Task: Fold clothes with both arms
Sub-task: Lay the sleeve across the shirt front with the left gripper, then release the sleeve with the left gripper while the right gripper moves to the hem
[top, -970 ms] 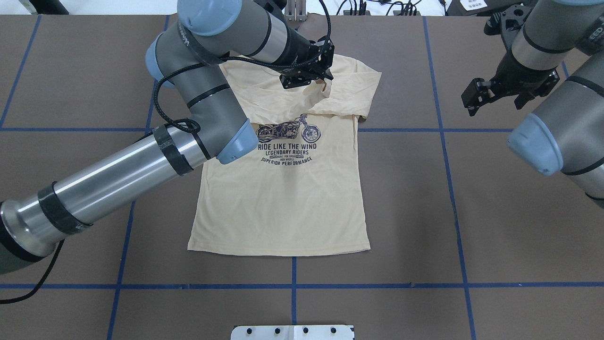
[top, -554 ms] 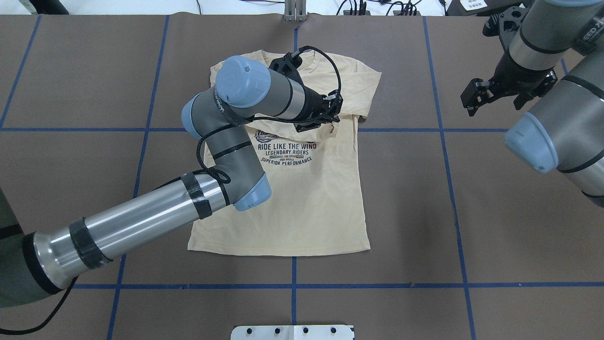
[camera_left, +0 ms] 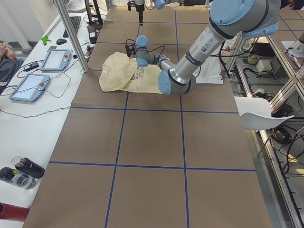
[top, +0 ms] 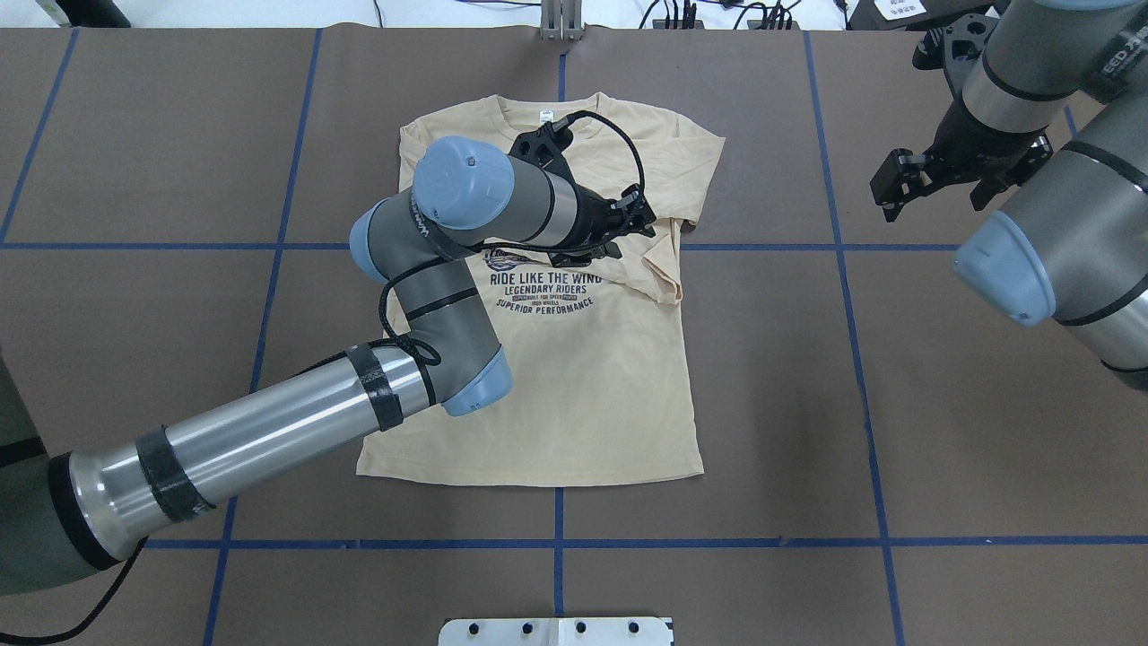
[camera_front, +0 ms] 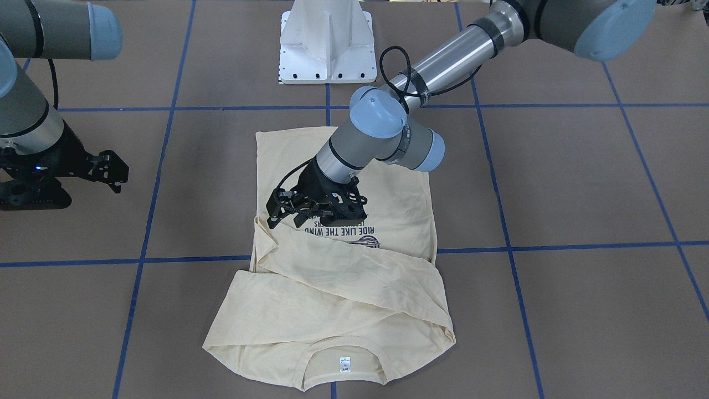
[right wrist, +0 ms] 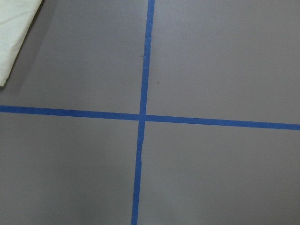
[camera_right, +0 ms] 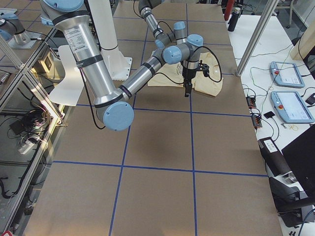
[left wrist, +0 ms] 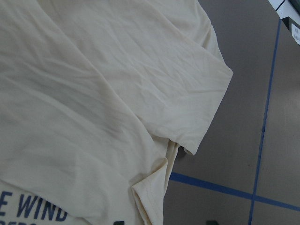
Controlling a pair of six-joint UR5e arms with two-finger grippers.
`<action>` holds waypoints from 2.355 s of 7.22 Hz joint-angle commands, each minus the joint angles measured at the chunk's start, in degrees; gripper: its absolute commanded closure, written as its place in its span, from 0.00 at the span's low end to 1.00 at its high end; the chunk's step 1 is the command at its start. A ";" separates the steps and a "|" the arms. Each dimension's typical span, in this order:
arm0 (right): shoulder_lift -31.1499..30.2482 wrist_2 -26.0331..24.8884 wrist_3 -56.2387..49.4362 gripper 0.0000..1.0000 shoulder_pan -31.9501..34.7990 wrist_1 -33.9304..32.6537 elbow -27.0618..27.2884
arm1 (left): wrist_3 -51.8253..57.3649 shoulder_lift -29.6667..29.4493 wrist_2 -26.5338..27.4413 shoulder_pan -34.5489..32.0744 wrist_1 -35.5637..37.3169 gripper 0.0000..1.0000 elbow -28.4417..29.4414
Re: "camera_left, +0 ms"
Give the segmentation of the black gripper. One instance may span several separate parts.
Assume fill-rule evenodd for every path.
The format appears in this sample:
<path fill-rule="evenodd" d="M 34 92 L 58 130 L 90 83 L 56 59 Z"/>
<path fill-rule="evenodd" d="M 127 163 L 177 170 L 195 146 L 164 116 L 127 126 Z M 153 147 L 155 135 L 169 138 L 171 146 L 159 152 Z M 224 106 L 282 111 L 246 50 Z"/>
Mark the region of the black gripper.
<path fill-rule="evenodd" d="M 143 26 L 143 12 L 145 10 L 145 5 L 144 4 L 141 4 L 141 5 L 135 4 L 135 8 L 139 15 L 140 26 Z"/>

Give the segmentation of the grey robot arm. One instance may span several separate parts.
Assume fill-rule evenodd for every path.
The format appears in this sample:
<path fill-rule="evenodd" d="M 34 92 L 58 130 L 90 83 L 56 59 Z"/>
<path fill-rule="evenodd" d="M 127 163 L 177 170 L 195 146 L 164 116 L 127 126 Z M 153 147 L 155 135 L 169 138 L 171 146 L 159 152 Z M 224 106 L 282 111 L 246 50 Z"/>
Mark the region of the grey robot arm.
<path fill-rule="evenodd" d="M 128 11 L 131 11 L 132 7 L 134 7 L 135 10 L 138 12 L 140 26 L 143 26 L 143 12 L 145 11 L 145 9 L 153 10 L 154 8 L 156 8 L 160 10 L 164 8 L 165 5 L 176 2 L 179 3 L 179 5 L 186 5 L 186 6 L 190 6 L 193 3 L 192 0 L 153 0 L 152 2 L 154 4 L 154 7 L 151 9 L 146 6 L 145 0 L 129 0 L 127 2 Z"/>
<path fill-rule="evenodd" d="M 139 67 L 156 64 L 161 69 L 158 88 L 161 93 L 186 94 L 196 85 L 193 73 L 225 40 L 238 32 L 244 38 L 271 35 L 278 30 L 281 2 L 279 0 L 215 0 L 209 24 L 177 64 L 164 55 L 149 54 L 148 39 L 136 39 L 136 61 Z"/>

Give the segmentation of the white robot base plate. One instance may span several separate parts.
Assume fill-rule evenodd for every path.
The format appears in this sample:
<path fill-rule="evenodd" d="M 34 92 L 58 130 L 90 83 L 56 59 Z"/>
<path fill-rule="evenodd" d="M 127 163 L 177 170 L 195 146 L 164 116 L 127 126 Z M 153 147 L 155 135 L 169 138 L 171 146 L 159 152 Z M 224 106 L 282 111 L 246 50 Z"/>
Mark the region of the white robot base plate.
<path fill-rule="evenodd" d="M 219 64 L 204 63 L 193 75 L 199 84 L 222 84 L 221 68 Z"/>

